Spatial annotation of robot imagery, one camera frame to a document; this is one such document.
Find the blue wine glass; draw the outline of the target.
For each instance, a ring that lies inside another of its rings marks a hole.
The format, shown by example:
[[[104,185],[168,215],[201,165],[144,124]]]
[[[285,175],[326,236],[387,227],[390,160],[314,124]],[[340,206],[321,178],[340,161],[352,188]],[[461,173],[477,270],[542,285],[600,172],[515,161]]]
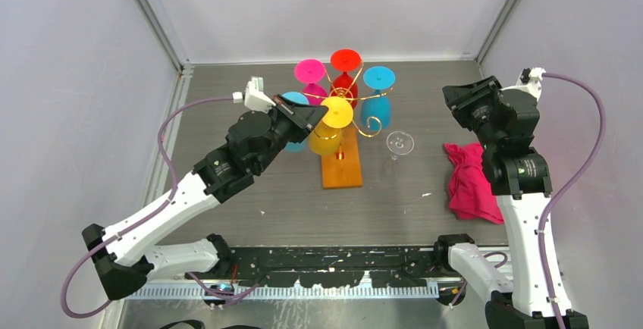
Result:
[[[286,92],[283,97],[289,101],[309,105],[309,100],[301,92]],[[304,139],[301,143],[288,142],[284,148],[286,152],[301,152],[308,147],[308,139]]]
[[[360,118],[362,124],[372,132],[388,128],[391,122],[391,101],[386,92],[396,81],[395,73],[385,66],[370,67],[363,74],[363,83],[373,91],[368,99],[362,100]]]

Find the yellow wine glass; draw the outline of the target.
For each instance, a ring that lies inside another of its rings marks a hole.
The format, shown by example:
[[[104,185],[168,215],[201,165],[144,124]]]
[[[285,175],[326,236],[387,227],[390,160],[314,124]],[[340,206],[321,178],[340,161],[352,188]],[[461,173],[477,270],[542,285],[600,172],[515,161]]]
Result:
[[[327,97],[321,106],[328,111],[309,136],[309,148],[320,156],[332,155],[339,149],[343,128],[353,120],[353,107],[338,96]]]

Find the pink wine glass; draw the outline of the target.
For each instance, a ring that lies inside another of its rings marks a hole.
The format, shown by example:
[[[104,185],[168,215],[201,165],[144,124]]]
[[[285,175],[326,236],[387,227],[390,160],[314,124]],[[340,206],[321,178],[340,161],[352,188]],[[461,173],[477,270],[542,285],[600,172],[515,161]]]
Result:
[[[311,105],[320,105],[328,97],[326,89],[319,84],[326,76],[325,66],[320,60],[308,58],[300,61],[294,68],[294,76],[304,85],[302,94]]]

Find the red wine glass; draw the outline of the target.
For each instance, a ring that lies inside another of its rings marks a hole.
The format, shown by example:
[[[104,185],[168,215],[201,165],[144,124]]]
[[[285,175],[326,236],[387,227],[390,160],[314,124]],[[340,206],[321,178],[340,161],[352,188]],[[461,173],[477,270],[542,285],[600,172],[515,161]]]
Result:
[[[356,78],[351,76],[350,72],[362,70],[361,56],[353,49],[340,49],[331,56],[331,66],[340,71],[340,74],[332,81],[330,96],[348,98],[352,109],[355,109],[359,87]]]

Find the clear wine glass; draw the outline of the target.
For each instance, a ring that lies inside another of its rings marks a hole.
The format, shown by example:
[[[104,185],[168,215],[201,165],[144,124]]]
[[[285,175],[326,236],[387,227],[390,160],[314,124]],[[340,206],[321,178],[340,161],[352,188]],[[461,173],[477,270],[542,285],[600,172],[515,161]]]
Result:
[[[394,183],[406,173],[403,158],[414,150],[415,142],[407,132],[396,130],[388,134],[386,147],[390,156],[381,166],[381,178],[385,183]]]

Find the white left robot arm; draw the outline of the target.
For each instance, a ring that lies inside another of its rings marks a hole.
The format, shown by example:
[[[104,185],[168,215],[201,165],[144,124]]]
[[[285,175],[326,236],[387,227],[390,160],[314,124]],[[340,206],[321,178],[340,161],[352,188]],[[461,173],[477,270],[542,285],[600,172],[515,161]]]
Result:
[[[288,143],[302,142],[327,113],[324,105],[276,95],[266,108],[242,114],[229,127],[225,144],[174,180],[163,196],[116,224],[86,227],[83,240],[108,299],[126,298],[150,280],[179,274],[228,276],[235,258],[222,236],[172,246],[159,241],[251,186]]]

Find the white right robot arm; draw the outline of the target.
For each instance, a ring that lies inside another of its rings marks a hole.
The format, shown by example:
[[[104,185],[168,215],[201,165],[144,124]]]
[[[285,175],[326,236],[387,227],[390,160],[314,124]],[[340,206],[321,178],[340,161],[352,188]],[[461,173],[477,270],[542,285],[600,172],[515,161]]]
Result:
[[[482,170],[503,216],[513,276],[504,276],[464,233],[438,237],[434,269],[459,274],[485,301],[489,328],[587,328],[587,316],[572,307],[560,276],[548,224],[550,170],[532,147],[540,79],[523,76],[518,85],[502,87],[488,77],[442,91],[453,117],[482,145]]]

